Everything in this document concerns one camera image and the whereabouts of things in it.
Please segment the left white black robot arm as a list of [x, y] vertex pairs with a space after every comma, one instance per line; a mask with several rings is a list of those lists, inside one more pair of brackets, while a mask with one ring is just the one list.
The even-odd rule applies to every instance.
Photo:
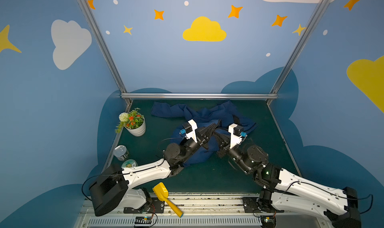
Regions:
[[193, 129], [184, 127], [186, 136], [180, 144], [170, 143], [160, 160], [133, 168], [110, 165], [102, 174], [95, 176], [89, 186], [95, 216], [108, 214], [118, 207], [127, 191], [148, 182], [174, 177], [185, 167], [186, 162], [201, 148], [208, 149], [208, 143], [217, 128], [216, 123]]

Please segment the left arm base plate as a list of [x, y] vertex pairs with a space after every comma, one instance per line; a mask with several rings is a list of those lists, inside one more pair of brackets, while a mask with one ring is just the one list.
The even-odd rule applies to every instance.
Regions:
[[160, 201], [158, 198], [152, 197], [152, 200], [146, 202], [141, 208], [133, 209], [125, 207], [124, 214], [151, 214], [155, 212], [156, 214], [163, 214], [165, 209], [165, 202]]

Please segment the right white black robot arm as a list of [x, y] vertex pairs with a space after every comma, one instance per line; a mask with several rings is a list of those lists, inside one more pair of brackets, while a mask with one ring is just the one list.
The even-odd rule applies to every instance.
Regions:
[[356, 190], [330, 188], [294, 175], [269, 163], [269, 155], [257, 145], [242, 152], [240, 145], [246, 139], [242, 131], [228, 135], [214, 131], [213, 136], [219, 145], [218, 156], [227, 155], [262, 187], [256, 201], [259, 211], [302, 213], [323, 219], [333, 228], [362, 227]]

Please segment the navy blue zip jacket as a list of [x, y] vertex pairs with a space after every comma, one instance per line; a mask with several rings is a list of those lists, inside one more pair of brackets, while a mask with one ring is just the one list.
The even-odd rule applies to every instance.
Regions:
[[[256, 129], [257, 124], [250, 118], [242, 115], [237, 107], [231, 102], [226, 101], [213, 108], [202, 108], [199, 111], [195, 111], [186, 104], [170, 105], [164, 102], [155, 102], [151, 115], [161, 118], [177, 118], [184, 117], [186, 121], [193, 119], [198, 127], [205, 127], [211, 123], [218, 123], [221, 120], [221, 127], [224, 130], [219, 130], [218, 133], [229, 134], [229, 125], [235, 123], [244, 128], [245, 133], [251, 133]], [[219, 151], [219, 146], [215, 138], [211, 138], [208, 142], [209, 149], [201, 147], [186, 163], [185, 167], [193, 164], [203, 163], [207, 161], [214, 153]]]

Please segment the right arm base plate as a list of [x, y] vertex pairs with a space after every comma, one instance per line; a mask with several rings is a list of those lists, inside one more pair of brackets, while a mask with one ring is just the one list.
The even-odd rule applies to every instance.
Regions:
[[284, 210], [275, 209], [270, 200], [259, 197], [242, 197], [245, 213], [284, 213]]

